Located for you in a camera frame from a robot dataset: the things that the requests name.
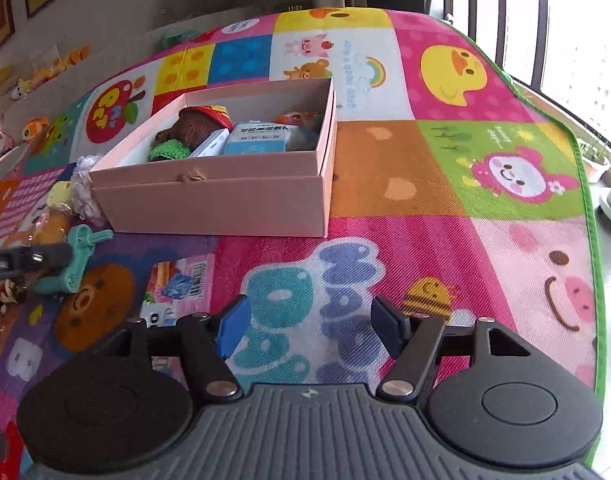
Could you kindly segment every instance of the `teal plastic tool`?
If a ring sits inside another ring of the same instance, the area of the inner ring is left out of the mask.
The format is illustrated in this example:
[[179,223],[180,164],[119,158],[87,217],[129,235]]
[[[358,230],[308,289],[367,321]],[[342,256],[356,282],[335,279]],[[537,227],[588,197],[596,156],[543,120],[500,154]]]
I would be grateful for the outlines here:
[[92,232],[89,226],[82,224],[70,229],[67,242],[72,247],[72,260],[58,276],[45,276],[38,280],[33,289],[39,294],[56,294],[67,292],[74,294],[79,292],[83,272],[88,264],[90,256],[94,254],[96,244],[111,240],[114,236],[112,229]]

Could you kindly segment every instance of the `pink pig print with strawberry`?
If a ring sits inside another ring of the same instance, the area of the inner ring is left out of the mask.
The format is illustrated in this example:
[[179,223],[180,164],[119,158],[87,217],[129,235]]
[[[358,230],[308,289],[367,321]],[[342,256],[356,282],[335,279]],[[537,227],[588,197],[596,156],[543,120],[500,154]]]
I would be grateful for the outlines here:
[[495,195],[506,193],[522,202],[539,204],[550,197],[576,189],[580,183],[573,176],[548,174],[541,168],[543,156],[527,146],[515,153],[489,153],[472,165],[474,178]]
[[326,40],[327,34],[317,34],[313,38],[303,38],[303,40],[285,43],[285,53],[298,56],[303,54],[305,57],[330,57],[327,50],[334,46],[330,40]]

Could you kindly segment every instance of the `metal screw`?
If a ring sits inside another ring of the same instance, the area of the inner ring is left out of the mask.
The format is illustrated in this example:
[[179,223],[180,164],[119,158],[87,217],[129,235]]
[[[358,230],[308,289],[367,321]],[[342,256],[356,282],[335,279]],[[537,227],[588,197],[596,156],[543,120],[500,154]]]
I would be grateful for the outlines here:
[[405,397],[414,391],[414,386],[408,381],[387,381],[383,383],[381,389],[384,393],[393,397]]
[[239,391],[239,387],[231,381],[213,381],[207,385],[207,393],[215,397],[229,397]]

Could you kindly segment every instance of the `white flower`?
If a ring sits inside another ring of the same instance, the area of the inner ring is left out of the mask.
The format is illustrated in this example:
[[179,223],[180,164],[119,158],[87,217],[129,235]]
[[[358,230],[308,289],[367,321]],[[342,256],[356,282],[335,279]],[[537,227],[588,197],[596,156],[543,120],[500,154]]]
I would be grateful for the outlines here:
[[552,182],[547,183],[547,187],[550,188],[550,191],[556,193],[557,195],[562,195],[565,193],[565,188],[561,185],[558,180],[554,180]]

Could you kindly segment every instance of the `open cardboard box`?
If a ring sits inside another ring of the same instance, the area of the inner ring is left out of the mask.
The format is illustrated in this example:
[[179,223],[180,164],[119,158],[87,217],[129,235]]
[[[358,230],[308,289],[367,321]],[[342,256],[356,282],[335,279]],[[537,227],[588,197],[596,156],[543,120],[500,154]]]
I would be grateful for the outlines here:
[[[154,136],[188,106],[225,106],[233,123],[320,112],[316,149],[147,162]],[[284,80],[181,95],[104,156],[90,173],[117,232],[327,236],[336,146],[332,79]],[[204,180],[180,180],[194,171]]]

